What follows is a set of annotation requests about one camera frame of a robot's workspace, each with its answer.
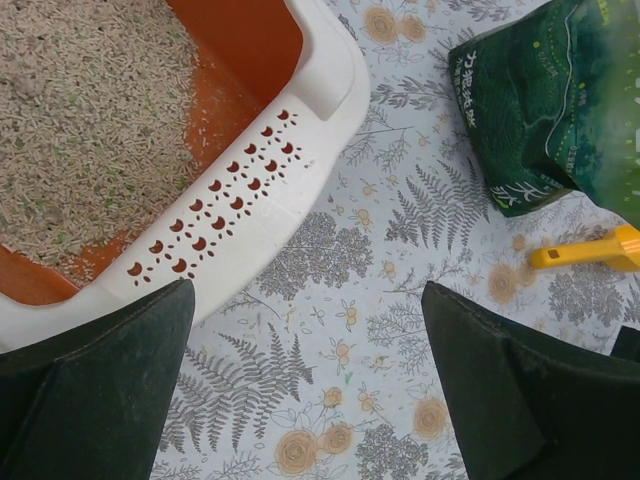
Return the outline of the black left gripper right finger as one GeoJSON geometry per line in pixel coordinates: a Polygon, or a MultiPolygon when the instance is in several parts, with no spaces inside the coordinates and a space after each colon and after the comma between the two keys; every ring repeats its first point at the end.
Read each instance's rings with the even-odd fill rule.
{"type": "Polygon", "coordinates": [[[603,355],[434,282],[422,309],[470,478],[638,478],[638,330],[603,355]]]}

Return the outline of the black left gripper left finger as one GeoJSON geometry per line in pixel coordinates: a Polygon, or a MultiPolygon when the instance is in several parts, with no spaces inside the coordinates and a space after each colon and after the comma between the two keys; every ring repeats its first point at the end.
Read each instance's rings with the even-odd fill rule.
{"type": "Polygon", "coordinates": [[[194,311],[177,280],[2,354],[2,478],[149,478],[194,311]]]}

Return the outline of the green cat litter bag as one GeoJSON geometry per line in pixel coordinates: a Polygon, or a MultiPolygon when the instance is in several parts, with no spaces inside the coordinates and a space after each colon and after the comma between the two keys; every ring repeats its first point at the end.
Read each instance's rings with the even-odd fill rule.
{"type": "Polygon", "coordinates": [[[492,201],[507,217],[577,191],[639,222],[639,5],[550,1],[448,56],[492,201]]]}

